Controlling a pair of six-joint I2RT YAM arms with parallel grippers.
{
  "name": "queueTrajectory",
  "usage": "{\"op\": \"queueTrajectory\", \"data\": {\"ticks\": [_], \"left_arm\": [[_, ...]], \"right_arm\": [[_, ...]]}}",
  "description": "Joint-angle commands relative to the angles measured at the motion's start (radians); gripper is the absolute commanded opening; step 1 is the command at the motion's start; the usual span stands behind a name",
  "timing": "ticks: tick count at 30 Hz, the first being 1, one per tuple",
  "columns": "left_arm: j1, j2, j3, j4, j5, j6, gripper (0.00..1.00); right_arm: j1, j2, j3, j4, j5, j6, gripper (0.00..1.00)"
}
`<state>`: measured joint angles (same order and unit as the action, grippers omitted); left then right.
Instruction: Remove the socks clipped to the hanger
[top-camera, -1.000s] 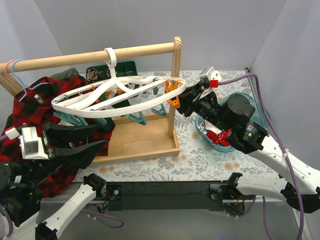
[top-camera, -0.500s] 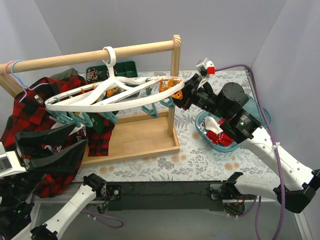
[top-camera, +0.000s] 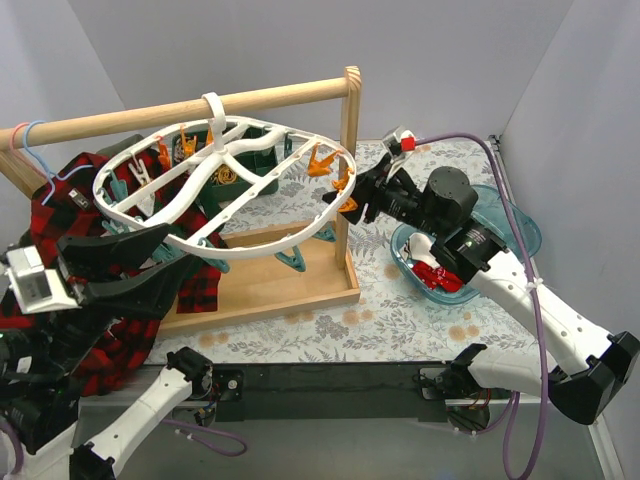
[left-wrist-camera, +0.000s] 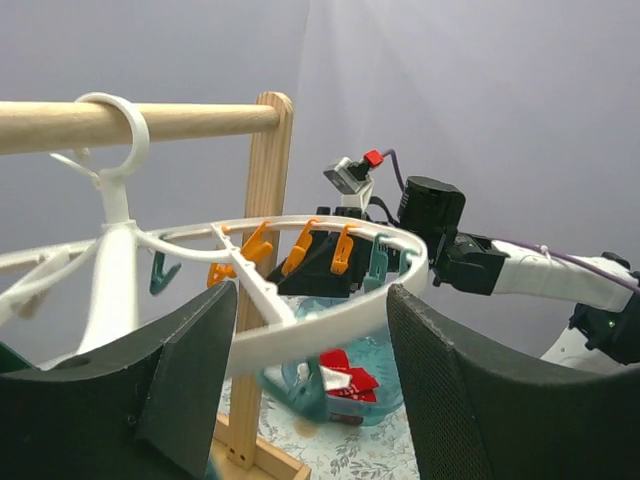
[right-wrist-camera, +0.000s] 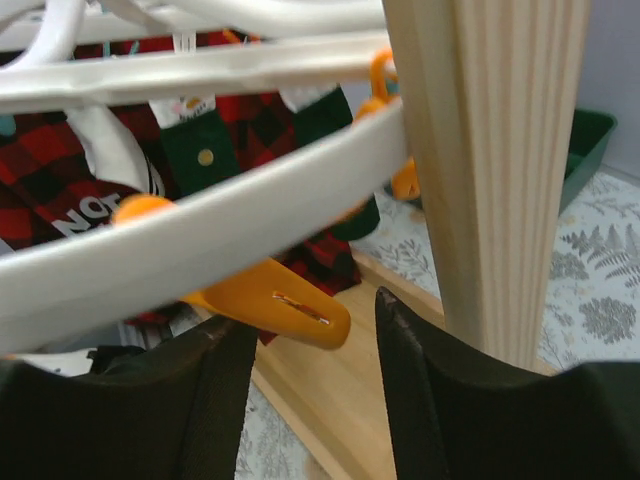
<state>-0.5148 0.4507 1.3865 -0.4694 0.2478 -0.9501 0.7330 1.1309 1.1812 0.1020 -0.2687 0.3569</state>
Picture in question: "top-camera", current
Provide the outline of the white sock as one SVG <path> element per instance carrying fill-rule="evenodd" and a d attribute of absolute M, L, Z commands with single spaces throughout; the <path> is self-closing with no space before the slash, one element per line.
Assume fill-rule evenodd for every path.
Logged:
<path fill-rule="evenodd" d="M 407 263 L 422 262 L 431 268 L 437 268 L 440 264 L 431 254 L 431 247 L 432 241 L 427 235 L 414 232 L 402 246 L 400 255 Z"/>

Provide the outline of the red snowflake sock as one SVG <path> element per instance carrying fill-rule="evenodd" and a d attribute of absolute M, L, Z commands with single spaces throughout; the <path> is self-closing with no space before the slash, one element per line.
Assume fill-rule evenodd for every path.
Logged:
<path fill-rule="evenodd" d="M 456 293 L 464 286 L 464 283 L 455 274 L 443 267 L 434 268 L 425 262 L 417 261 L 411 270 L 431 290 L 440 288 L 447 293 Z"/>

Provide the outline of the white round clip hanger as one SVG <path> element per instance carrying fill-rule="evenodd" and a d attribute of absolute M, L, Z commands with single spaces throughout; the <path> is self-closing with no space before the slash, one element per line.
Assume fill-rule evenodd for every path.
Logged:
<path fill-rule="evenodd" d="M 98 209 L 125 232 L 166 223 L 195 209 L 203 225 L 169 232 L 165 243 L 196 255 L 222 271 L 230 260 L 273 256 L 302 271 L 302 242 L 334 234 L 330 220 L 351 197 L 356 183 L 353 155 L 336 141 L 293 127 L 231 116 L 216 93 L 203 95 L 209 114 L 169 125 L 115 155 L 96 174 L 92 193 Z M 260 196 L 278 192 L 296 168 L 311 178 L 331 177 L 328 201 L 307 224 L 272 240 L 217 247 L 212 235 Z"/>

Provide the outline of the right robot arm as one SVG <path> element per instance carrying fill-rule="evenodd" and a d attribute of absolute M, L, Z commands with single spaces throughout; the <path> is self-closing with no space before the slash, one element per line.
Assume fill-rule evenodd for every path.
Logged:
<path fill-rule="evenodd" d="M 427 242 L 430 255 L 437 264 L 465 285 L 491 298 L 535 334 L 541 352 L 537 363 L 507 360 L 506 354 L 498 355 L 486 345 L 473 344 L 450 363 L 448 370 L 431 381 L 434 388 L 469 398 L 488 387 L 514 393 L 539 393 L 541 415 L 542 407 L 550 400 L 569 419 L 584 425 L 593 424 L 626 383 L 639 356 L 639 340 L 627 331 L 613 335 L 591 323 L 548 291 L 541 279 L 533 277 L 530 259 L 525 258 L 521 232 L 503 197 L 504 185 L 500 183 L 499 173 L 496 185 L 500 187 L 503 208 L 514 240 L 523 252 L 524 264 L 500 235 L 472 213 L 479 197 L 464 172 L 439 167 L 431 172 L 420 190 L 400 163 L 396 163 L 382 162 L 357 176 L 355 170 L 347 170 L 344 178 L 333 182 L 333 190 L 322 197 L 328 204 L 324 213 L 340 210 L 338 216 L 354 225 L 360 220 L 373 222 L 382 213 L 424 232 L 427 240 L 430 239 L 430 243 Z M 185 252 L 179 260 L 187 263 L 193 263 L 195 257 L 222 261 L 280 255 L 288 248 L 295 250 L 301 240 L 317 233 L 326 223 L 320 215 L 295 235 L 276 243 L 220 250 L 209 247 L 206 236 L 199 236 L 197 232 L 188 240 L 174 238 L 164 217 L 157 221 L 149 217 L 140 223 L 125 214 L 129 203 L 138 203 L 138 196 L 148 196 L 156 186 L 162 188 L 170 173 L 178 173 L 177 168 L 143 185 L 133 195 L 127 195 L 125 189 L 125 196 L 115 203 L 103 193 L 98 182 L 102 177 L 98 175 L 93 195 L 99 210 L 132 230 L 83 240 L 99 240 L 100 246 L 115 242 L 115 247 L 123 247 L 124 253 L 114 254 L 116 264 L 125 264 L 125 254 L 139 254 L 138 257 L 130 255 L 132 266 L 125 267 L 138 268 L 137 264 L 144 263 L 151 255 L 146 250 L 143 253 L 142 247 L 151 252 L 161 242 Z M 149 282 L 162 280 L 160 285 L 168 286 L 167 281 L 174 278 L 161 272 L 177 266 L 177 262 L 172 260 L 161 264 L 162 268 L 154 267 L 125 280 L 86 283 L 80 305 L 91 312 L 87 315 L 95 318 L 96 326 L 98 314 L 106 319 L 105 325 L 119 317 L 160 318 L 168 312 L 177 293 L 161 293 L 160 286 L 150 286 Z M 151 294 L 159 294 L 159 304 L 157 298 L 150 304 L 137 302 L 147 300 L 147 294 L 135 292 L 148 286 Z"/>

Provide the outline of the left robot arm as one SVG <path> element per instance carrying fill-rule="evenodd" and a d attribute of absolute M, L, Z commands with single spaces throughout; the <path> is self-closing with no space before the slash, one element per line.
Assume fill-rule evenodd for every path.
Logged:
<path fill-rule="evenodd" d="M 193 255 L 146 268 L 168 224 L 101 237 L 64 236 L 46 267 L 33 247 L 1 257 L 20 310 L 39 321 L 1 333 L 1 432 L 12 479 L 114 479 L 181 402 L 205 398 L 213 366 L 191 348 L 167 358 L 148 389 L 110 426 L 74 444 L 82 385 L 75 371 L 112 322 L 153 320 L 173 304 Z"/>

